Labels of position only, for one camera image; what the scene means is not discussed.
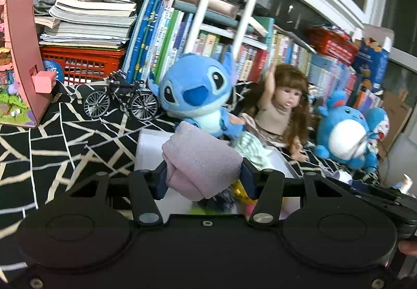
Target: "stitch's nose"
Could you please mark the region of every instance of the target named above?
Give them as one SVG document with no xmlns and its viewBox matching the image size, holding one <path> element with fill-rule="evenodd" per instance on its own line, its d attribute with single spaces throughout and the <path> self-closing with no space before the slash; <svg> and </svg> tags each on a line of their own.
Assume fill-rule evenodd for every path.
<svg viewBox="0 0 417 289">
<path fill-rule="evenodd" d="M 183 98 L 191 106 L 201 106 L 208 94 L 209 90 L 204 86 L 200 86 L 183 92 Z"/>
</svg>

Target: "red plastic basket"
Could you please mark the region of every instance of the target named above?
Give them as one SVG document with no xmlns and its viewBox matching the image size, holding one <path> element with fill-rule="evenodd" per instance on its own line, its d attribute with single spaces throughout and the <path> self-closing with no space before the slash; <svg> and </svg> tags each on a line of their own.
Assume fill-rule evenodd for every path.
<svg viewBox="0 0 417 289">
<path fill-rule="evenodd" d="M 311 27 L 307 29 L 310 44 L 318 53 L 337 58 L 345 65 L 350 66 L 355 58 L 358 48 L 339 34 L 328 30 Z"/>
<path fill-rule="evenodd" d="M 42 46 L 42 59 L 54 60 L 64 72 L 64 83 L 86 84 L 105 78 L 120 68 L 122 51 Z"/>
</svg>

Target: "black circular disc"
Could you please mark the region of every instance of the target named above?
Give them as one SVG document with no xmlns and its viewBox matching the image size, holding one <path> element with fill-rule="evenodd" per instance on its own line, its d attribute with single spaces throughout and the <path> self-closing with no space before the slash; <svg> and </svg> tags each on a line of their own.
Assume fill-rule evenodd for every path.
<svg viewBox="0 0 417 289">
<path fill-rule="evenodd" d="M 335 270 L 360 270 L 383 262 L 397 231 L 376 209 L 344 198 L 315 201 L 283 223 L 286 244 L 301 259 Z"/>
<path fill-rule="evenodd" d="M 117 254 L 129 234 L 128 220 L 116 210 L 93 199 L 65 198 L 25 218 L 16 237 L 28 262 L 79 269 Z"/>
</svg>

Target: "light green striped fabric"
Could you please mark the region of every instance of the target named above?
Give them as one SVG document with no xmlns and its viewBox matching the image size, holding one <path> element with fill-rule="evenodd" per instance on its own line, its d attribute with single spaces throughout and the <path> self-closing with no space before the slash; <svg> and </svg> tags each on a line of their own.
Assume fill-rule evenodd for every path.
<svg viewBox="0 0 417 289">
<path fill-rule="evenodd" d="M 260 140 L 248 131 L 243 131 L 237 140 L 232 143 L 232 147 L 247 158 L 259 170 L 265 168 L 274 169 L 268 158 L 269 151 L 266 150 Z"/>
</svg>

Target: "doll's shirt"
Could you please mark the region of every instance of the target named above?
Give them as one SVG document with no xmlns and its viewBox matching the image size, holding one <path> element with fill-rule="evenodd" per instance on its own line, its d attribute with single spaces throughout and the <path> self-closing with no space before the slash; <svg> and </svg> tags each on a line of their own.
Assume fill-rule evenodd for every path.
<svg viewBox="0 0 417 289">
<path fill-rule="evenodd" d="M 263 130 L 276 135 L 283 135 L 291 116 L 291 109 L 282 110 L 269 102 L 265 109 L 260 109 L 255 116 L 256 124 Z"/>
</svg>

